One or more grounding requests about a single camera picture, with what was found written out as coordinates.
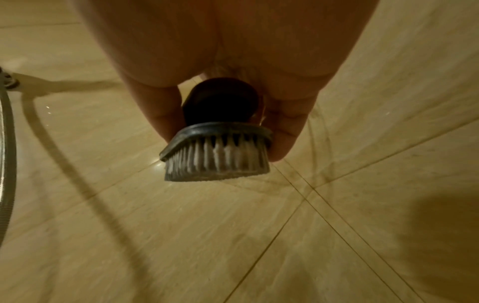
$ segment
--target silver hose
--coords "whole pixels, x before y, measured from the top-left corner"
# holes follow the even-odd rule
[[[16,141],[11,103],[0,73],[0,247],[5,238],[16,190]]]

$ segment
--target white bristle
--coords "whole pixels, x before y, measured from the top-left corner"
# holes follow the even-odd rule
[[[235,136],[239,136],[238,145]],[[221,180],[267,172],[265,141],[258,138],[255,144],[252,137],[243,134],[228,134],[226,145],[220,135],[191,141],[166,165],[166,179],[170,181]]]

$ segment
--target flexible metal hose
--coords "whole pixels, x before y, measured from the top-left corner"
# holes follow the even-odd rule
[[[0,247],[10,222],[16,190],[16,140],[11,103],[0,74]]]

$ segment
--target beige tiled surface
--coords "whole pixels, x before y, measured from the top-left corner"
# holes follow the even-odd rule
[[[22,81],[0,301],[477,302],[478,12],[381,1],[286,161],[202,185],[162,181],[165,144],[63,0],[0,0]]]
[[[288,162],[320,186],[479,118],[479,2],[380,1]]]

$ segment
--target brush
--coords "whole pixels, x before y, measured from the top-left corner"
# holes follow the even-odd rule
[[[266,174],[272,132],[248,121],[257,112],[255,89],[233,78],[196,85],[183,104],[187,127],[160,153],[165,181],[213,181]]]

